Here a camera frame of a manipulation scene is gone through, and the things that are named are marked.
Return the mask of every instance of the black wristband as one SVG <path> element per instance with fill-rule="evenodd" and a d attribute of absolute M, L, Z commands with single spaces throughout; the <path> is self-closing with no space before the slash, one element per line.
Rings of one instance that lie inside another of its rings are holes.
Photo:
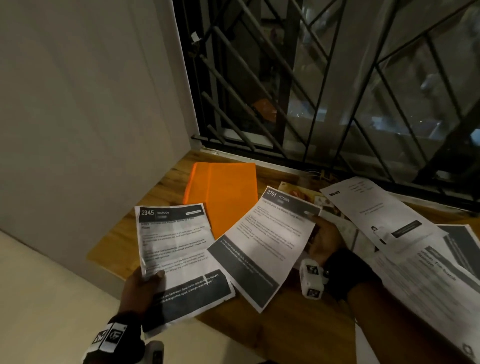
<path fill-rule="evenodd" d="M 87 350 L 84 363 L 91 363 L 94 359 L 105 363 L 139 362 L 145 354 L 145 343 L 140 338 L 141 325 L 135 312 L 113 316 Z"/>
<path fill-rule="evenodd" d="M 326 291 L 337 301 L 347 300 L 347 293 L 359 283 L 382 283 L 370 266 L 347 248 L 337 250 L 327 259 L 324 276 L 328 278 Z"/>

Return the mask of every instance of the orange notebook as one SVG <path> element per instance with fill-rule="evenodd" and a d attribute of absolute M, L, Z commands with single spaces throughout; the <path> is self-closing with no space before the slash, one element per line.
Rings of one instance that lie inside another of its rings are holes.
<path fill-rule="evenodd" d="M 183 204 L 203 202 L 213 236 L 218 239 L 258 201 L 255 163 L 193 165 Z"/>

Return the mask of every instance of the wooden surface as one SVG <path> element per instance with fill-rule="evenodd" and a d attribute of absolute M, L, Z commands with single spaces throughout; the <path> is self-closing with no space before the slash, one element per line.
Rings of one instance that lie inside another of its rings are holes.
<path fill-rule="evenodd" d="M 195 162 L 237 162 L 228 158 L 190 151 L 138 205 L 181 205 L 183 192 Z M 270 185 L 289 182 L 317 189 L 328 185 L 298 175 L 256 167 L 258 195 Z M 467 215 L 439 212 L 423 206 L 410 205 L 435 223 L 469 223 L 458 220 Z M 480 230 L 477 219 L 475 229 Z M 87 258 L 113 274 L 126 279 L 138 266 L 139 255 L 132 210 L 93 248 Z M 257 313 L 237 292 L 237 296 L 197 317 L 265 359 L 288 363 L 355 363 L 354 322 L 346 307 L 330 296 L 319 301 L 303 298 L 297 271 L 292 271 L 267 308 Z"/>

